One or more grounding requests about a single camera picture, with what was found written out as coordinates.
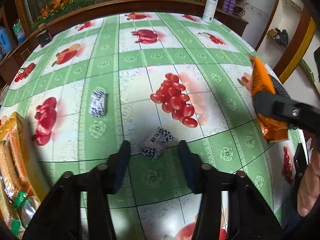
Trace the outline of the person's right hand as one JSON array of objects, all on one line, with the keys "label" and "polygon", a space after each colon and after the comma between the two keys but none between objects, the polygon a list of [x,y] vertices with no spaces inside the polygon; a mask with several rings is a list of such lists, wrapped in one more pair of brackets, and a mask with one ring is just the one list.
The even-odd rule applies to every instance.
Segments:
[{"label": "person's right hand", "polygon": [[300,182],[297,198],[297,211],[300,216],[307,216],[319,196],[319,152],[312,149],[309,166]]}]

